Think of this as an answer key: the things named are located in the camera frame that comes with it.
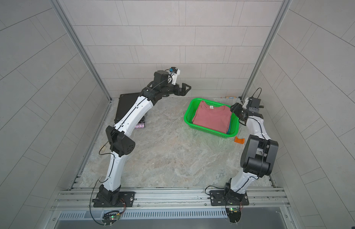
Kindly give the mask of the white ventilation grille strip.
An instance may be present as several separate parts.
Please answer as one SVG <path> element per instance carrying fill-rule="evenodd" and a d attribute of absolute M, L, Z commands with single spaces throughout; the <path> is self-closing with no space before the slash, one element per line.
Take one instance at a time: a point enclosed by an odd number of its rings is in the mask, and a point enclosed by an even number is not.
<path fill-rule="evenodd" d="M 63 211 L 59 220 L 102 220 L 106 211 L 87 210 Z M 124 220 L 136 219 L 215 219 L 227 218 L 223 209 L 162 209 L 162 210 L 126 210 L 120 217 Z"/>

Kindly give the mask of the left aluminium corner post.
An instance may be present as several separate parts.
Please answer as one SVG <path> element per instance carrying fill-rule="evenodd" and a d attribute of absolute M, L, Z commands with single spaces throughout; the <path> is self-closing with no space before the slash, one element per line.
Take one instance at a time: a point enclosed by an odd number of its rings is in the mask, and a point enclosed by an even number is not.
<path fill-rule="evenodd" d="M 108 101 L 111 102 L 112 97 L 110 96 L 108 90 L 106 89 L 105 84 L 102 82 L 100 75 L 98 74 L 96 68 L 94 67 L 89 55 L 87 54 L 85 48 L 83 47 L 80 39 L 78 38 L 74 28 L 72 27 L 69 19 L 67 18 L 59 1 L 49 0 L 49 2 L 51 4 L 52 8 L 54 9 L 57 17 L 59 18 L 60 22 L 62 23 L 63 27 L 65 28 L 66 32 L 68 33 L 72 43 L 75 45 L 76 49 L 78 50 L 82 60 L 84 61 L 85 65 L 87 66 L 91 75 L 94 77 L 94 79 L 96 80 L 96 82 L 100 86 L 101 90 L 105 94 Z"/>

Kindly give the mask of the green circuit board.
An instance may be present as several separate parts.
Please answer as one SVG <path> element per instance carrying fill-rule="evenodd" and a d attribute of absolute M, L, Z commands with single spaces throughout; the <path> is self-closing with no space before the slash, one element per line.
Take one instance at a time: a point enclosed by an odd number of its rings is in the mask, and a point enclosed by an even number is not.
<path fill-rule="evenodd" d="M 115 222 L 117 222 L 121 217 L 121 213 L 118 210 L 110 211 L 105 213 L 102 216 L 102 223 L 104 227 L 106 226 L 112 226 Z"/>
<path fill-rule="evenodd" d="M 242 216 L 240 208 L 226 208 L 226 214 L 230 223 L 238 223 Z"/>

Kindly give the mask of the right green circuit board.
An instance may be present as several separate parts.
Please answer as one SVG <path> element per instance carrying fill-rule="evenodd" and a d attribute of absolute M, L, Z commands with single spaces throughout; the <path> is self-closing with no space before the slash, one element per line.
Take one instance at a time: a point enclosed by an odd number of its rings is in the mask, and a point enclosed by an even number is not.
<path fill-rule="evenodd" d="M 242 216 L 240 208 L 226 208 L 226 214 L 230 223 L 238 223 Z"/>

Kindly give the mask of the purple glitter roll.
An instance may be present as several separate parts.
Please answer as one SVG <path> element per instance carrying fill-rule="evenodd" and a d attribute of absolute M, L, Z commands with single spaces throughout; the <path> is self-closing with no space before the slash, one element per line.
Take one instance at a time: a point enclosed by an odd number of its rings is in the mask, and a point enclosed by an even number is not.
<path fill-rule="evenodd" d="M 146 127 L 145 122 L 141 122 L 141 123 L 138 123 L 138 124 L 135 126 L 135 129 L 142 129 L 142 128 L 145 128 L 145 127 Z"/>

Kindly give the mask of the black hard case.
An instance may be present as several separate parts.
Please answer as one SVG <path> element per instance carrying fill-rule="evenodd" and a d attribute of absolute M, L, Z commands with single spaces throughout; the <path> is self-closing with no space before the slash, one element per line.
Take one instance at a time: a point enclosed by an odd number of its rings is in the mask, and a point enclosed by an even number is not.
<path fill-rule="evenodd" d="M 114 119 L 115 124 L 118 123 L 127 114 L 127 112 L 135 104 L 138 97 L 139 93 L 129 93 L 120 95 L 117 112 Z"/>

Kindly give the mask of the left green circuit board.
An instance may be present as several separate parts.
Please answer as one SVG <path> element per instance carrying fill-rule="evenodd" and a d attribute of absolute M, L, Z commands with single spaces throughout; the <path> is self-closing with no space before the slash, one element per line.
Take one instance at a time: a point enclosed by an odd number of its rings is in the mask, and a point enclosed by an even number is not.
<path fill-rule="evenodd" d="M 117 222 L 121 217 L 121 213 L 118 210 L 110 211 L 105 213 L 102 216 L 102 223 L 104 227 L 106 226 L 112 226 L 115 222 Z"/>

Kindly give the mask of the pink t-shirt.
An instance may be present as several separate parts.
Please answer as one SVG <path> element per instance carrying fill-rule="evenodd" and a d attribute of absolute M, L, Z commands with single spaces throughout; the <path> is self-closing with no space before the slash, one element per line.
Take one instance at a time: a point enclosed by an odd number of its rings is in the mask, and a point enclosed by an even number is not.
<path fill-rule="evenodd" d="M 229 131 L 232 112 L 227 106 L 215 107 L 201 101 L 192 123 L 220 133 L 226 134 Z"/>

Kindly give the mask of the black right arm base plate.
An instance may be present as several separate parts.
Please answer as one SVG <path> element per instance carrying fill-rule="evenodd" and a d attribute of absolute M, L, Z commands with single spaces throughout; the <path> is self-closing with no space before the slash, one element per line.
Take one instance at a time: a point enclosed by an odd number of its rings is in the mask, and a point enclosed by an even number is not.
<path fill-rule="evenodd" d="M 211 190 L 209 195 L 212 206 L 248 206 L 250 204 L 247 193 L 239 194 L 231 190 L 225 193 L 223 190 Z"/>

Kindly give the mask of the aluminium mounting rail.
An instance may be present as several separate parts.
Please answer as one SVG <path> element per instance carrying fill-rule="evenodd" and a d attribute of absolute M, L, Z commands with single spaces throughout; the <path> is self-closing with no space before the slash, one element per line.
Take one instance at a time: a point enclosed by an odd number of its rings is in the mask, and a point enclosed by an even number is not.
<path fill-rule="evenodd" d="M 126 210 L 149 209 L 206 209 L 225 208 L 226 206 L 212 206 L 209 192 L 214 188 L 137 188 L 121 189 L 121 192 L 135 192 L 132 207 Z M 290 202 L 283 188 L 254 187 L 247 191 L 249 205 L 243 207 L 288 207 Z M 93 189 L 73 189 L 60 191 L 51 204 L 51 210 L 114 210 L 117 208 L 94 208 L 92 199 L 96 198 Z"/>

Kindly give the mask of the small orange plastic piece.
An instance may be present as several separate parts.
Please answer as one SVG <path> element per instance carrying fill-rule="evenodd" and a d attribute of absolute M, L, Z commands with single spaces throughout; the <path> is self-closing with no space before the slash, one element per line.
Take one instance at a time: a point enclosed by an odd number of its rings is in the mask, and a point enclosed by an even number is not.
<path fill-rule="evenodd" d="M 245 139 L 244 138 L 238 138 L 236 136 L 235 139 L 234 139 L 234 142 L 238 143 L 238 144 L 245 144 Z"/>

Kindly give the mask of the right aluminium corner post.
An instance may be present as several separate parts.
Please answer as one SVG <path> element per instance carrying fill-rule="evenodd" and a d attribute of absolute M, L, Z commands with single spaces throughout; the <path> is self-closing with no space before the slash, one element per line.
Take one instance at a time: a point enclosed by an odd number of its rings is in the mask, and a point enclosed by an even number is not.
<path fill-rule="evenodd" d="M 284 20 L 285 18 L 285 15 L 289 9 L 289 6 L 291 4 L 291 0 L 284 0 L 280 6 L 280 9 L 279 9 L 279 12 L 273 22 L 273 25 L 271 27 L 271 30 L 269 32 L 269 35 L 263 45 L 263 48 L 260 52 L 260 55 L 258 57 L 258 60 L 251 72 L 251 75 L 250 75 L 250 78 L 248 80 L 248 83 L 241 95 L 241 98 L 240 98 L 240 101 L 243 102 L 245 100 L 245 98 L 247 97 L 248 93 L 249 93 L 249 90 L 251 89 L 251 86 L 255 80 L 255 77 L 256 75 L 258 74 L 259 72 L 259 69 L 261 67 L 261 65 L 263 64 L 263 61 L 265 60 L 265 57 L 270 49 L 270 46 L 272 44 L 272 42 L 274 41 L 274 38 L 276 36 L 276 34 L 278 33 L 278 30 L 281 26 L 281 23 L 282 21 Z"/>

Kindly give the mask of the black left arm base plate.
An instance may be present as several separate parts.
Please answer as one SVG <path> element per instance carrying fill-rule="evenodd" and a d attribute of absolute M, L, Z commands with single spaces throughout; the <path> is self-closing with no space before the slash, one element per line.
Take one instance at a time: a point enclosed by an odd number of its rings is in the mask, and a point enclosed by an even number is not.
<path fill-rule="evenodd" d="M 133 206 L 135 194 L 136 193 L 132 191 L 120 192 L 116 201 L 109 203 L 100 193 L 98 193 L 96 198 L 92 199 L 91 204 L 94 208 L 121 208 L 123 206 L 128 208 Z"/>

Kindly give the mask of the green plastic basket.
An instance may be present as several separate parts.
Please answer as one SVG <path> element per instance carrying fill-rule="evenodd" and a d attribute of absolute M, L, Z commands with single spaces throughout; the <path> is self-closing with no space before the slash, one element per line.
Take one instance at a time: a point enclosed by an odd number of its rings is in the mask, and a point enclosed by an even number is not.
<path fill-rule="evenodd" d="M 194 125 L 192 123 L 192 119 L 194 118 L 194 116 L 196 114 L 196 110 L 197 110 L 201 101 L 205 101 L 208 105 L 213 105 L 215 107 L 220 107 L 220 106 L 229 107 L 228 105 L 225 105 L 225 104 L 222 104 L 219 102 L 215 102 L 215 101 L 211 101 L 211 100 L 207 100 L 207 99 L 202 99 L 202 98 L 195 98 L 190 102 L 188 109 L 187 109 L 185 116 L 184 116 L 184 121 L 188 124 L 188 126 L 190 128 L 193 128 L 193 129 L 205 132 L 205 133 L 209 133 L 212 135 L 216 135 L 216 136 L 219 136 L 222 138 L 235 137 L 239 131 L 240 124 L 239 124 L 238 118 L 233 113 L 232 113 L 231 121 L 230 121 L 231 131 L 230 131 L 229 135 L 224 134 L 224 133 L 220 133 L 218 131 L 214 131 L 214 130 L 211 130 L 211 129 L 208 129 L 205 127 L 200 127 L 200 126 Z"/>

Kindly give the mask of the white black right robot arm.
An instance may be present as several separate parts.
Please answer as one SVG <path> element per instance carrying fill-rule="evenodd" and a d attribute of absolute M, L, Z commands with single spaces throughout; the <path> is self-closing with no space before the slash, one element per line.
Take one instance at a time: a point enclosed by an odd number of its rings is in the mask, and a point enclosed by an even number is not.
<path fill-rule="evenodd" d="M 273 170 L 279 145 L 266 132 L 263 115 L 259 112 L 263 108 L 260 103 L 254 96 L 232 106 L 195 98 L 185 113 L 184 121 L 189 127 L 222 138 L 235 136 L 240 126 L 248 129 L 240 159 L 242 169 L 226 183 L 225 200 L 243 199 L 253 181 L 270 175 Z"/>

